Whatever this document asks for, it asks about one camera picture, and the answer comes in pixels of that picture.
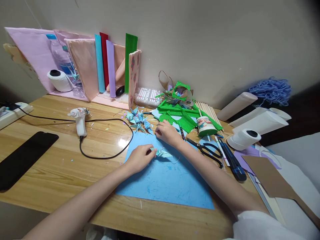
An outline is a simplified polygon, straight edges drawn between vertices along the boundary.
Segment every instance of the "red paper strip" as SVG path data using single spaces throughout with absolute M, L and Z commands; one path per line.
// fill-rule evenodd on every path
M 100 36 L 101 36 L 101 47 L 102 47 L 104 86 L 107 88 L 107 86 L 109 85 L 107 44 L 106 44 L 106 40 L 108 40 L 108 35 L 100 32 Z

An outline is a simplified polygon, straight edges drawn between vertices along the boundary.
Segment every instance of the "smartphone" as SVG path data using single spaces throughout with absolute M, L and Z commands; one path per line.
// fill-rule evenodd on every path
M 58 135 L 37 132 L 0 163 L 0 191 L 9 190 L 57 141 Z

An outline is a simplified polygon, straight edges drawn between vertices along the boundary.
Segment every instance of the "white sleeve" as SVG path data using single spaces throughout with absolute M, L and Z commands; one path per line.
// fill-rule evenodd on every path
M 276 219 L 259 211 L 245 211 L 238 215 L 233 225 L 236 240 L 302 240 L 303 237 L 289 231 Z

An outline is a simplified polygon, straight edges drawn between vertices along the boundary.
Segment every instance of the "blue yarn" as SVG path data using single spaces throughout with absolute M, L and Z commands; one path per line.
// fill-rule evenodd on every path
M 256 95 L 258 98 L 262 98 L 264 101 L 271 103 L 277 103 L 280 106 L 288 106 L 288 100 L 291 94 L 291 86 L 288 85 L 287 79 L 275 79 L 270 77 L 260 81 L 256 86 L 249 88 L 249 93 Z

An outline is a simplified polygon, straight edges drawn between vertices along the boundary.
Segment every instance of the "desk surface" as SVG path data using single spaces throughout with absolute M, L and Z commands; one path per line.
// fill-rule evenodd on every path
M 120 118 L 124 111 L 96 103 L 45 95 L 32 102 L 31 114 L 67 119 L 67 113 L 77 107 L 87 107 L 91 119 Z M 83 151 L 92 156 L 112 156 L 125 146 L 131 131 L 120 121 L 86 123 L 88 136 Z M 231 127 L 222 122 L 227 134 Z M 7 192 L 0 193 L 0 201 L 51 213 L 68 199 L 90 186 L 124 162 L 127 150 L 110 160 L 84 157 L 79 150 L 75 123 L 24 116 L 0 131 L 0 159 L 38 131 L 59 135 L 59 140 Z M 195 140 L 196 133 L 188 137 Z M 261 203 L 250 179 L 242 186 Z M 235 218 L 228 207 L 211 191 L 215 210 L 151 201 L 114 193 L 102 204 L 90 222 L 125 232 L 156 239 L 223 239 L 233 236 Z

